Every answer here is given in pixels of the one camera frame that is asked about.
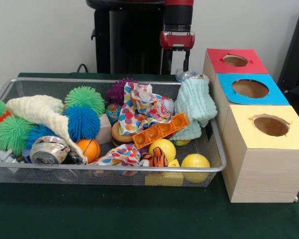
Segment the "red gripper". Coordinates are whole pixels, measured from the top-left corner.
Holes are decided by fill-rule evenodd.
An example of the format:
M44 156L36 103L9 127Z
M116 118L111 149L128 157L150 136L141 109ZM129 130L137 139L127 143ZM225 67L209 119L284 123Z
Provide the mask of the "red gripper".
M195 43L194 32L176 32L176 31L161 31L159 35L161 50L161 74L167 74L167 52L168 50L181 49L185 50L185 59L183 62L183 71L188 71L190 49Z

